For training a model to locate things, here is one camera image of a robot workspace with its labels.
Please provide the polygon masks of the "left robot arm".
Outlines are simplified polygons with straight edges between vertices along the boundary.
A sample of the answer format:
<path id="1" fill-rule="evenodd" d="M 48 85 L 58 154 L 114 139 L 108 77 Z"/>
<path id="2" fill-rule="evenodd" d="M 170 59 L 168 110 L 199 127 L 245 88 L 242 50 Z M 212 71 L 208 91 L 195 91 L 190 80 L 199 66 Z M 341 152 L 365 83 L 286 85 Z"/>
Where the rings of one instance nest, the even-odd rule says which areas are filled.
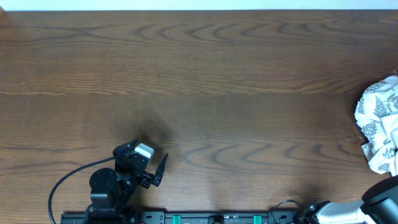
<path id="1" fill-rule="evenodd" d="M 165 172 L 168 155 L 165 155 L 155 173 L 146 171 L 154 155 L 153 148 L 137 139 L 117 146 L 113 150 L 113 169 L 103 168 L 92 174 L 91 205 L 85 211 L 85 222 L 121 222 L 127 217 L 125 208 L 136 189 L 158 187 Z"/>

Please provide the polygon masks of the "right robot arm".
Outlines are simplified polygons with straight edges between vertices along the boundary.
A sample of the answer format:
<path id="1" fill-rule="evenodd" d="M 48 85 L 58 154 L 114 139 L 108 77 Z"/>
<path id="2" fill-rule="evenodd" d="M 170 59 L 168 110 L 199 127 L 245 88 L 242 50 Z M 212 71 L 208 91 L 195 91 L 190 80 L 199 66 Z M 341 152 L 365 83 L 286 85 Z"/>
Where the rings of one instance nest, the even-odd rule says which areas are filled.
<path id="1" fill-rule="evenodd" d="M 397 177 L 373 185 L 360 200 L 316 203 L 299 213 L 297 218 L 299 223 L 397 224 Z"/>

